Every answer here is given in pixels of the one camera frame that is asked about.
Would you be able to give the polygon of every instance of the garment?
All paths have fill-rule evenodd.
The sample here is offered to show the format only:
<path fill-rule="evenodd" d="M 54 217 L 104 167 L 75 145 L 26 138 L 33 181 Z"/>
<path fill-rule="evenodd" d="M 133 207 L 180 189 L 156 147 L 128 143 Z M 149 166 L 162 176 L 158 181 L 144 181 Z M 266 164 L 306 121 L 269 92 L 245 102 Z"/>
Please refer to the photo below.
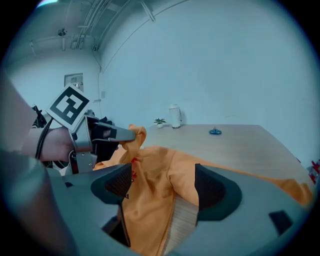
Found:
<path fill-rule="evenodd" d="M 115 151 L 110 160 L 98 163 L 95 170 L 132 163 L 132 183 L 122 203 L 131 249 L 142 255 L 160 256 L 171 223 L 175 192 L 192 204 L 199 205 L 195 189 L 195 164 L 248 173 L 166 147 L 140 149 L 147 136 L 145 128 L 130 125 L 129 129 L 135 131 L 135 140 L 121 143 L 122 148 Z M 302 205 L 312 199 L 308 186 L 300 185 L 294 179 L 258 178 L 274 183 Z"/>

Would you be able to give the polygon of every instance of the electrical box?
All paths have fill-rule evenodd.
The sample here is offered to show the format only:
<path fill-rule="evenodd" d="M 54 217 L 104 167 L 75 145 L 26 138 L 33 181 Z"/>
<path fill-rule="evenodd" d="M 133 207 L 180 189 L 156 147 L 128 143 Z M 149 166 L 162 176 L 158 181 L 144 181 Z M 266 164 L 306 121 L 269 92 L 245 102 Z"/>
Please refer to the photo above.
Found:
<path fill-rule="evenodd" d="M 84 78 L 83 73 L 66 74 L 64 76 L 64 86 L 73 85 L 84 92 Z"/>

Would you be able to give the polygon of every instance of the blue object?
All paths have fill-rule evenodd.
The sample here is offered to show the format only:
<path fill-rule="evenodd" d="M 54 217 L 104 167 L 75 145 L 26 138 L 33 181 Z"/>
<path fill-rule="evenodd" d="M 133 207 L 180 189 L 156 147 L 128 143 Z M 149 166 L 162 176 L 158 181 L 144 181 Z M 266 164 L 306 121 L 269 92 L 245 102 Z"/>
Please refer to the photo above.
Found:
<path fill-rule="evenodd" d="M 220 134 L 222 134 L 222 131 L 220 131 L 216 127 L 214 127 L 212 130 L 209 131 L 209 133 L 213 134 L 213 135 L 220 135 Z"/>

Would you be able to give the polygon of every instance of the white kettle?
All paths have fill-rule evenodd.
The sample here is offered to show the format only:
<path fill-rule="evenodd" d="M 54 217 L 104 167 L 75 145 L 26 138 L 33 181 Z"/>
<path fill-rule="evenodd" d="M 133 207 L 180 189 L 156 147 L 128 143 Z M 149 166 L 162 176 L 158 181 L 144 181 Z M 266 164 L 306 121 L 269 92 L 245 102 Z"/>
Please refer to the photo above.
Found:
<path fill-rule="evenodd" d="M 169 112 L 171 115 L 172 128 L 173 129 L 180 128 L 182 115 L 181 115 L 181 110 L 178 104 L 171 104 L 169 107 Z"/>

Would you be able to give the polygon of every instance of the table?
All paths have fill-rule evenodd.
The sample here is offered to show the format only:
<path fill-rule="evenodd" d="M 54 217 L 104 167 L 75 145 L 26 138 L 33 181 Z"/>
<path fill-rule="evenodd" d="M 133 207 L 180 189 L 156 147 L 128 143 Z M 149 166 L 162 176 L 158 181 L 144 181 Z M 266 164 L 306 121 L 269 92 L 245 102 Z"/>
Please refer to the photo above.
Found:
<path fill-rule="evenodd" d="M 209 134 L 214 127 L 221 135 Z M 260 125 L 187 124 L 146 129 L 144 147 L 157 145 L 183 151 L 203 160 L 247 173 L 275 179 L 295 179 L 315 189 L 307 170 L 295 156 Z M 195 228 L 198 208 L 176 196 L 164 254 L 182 242 Z"/>

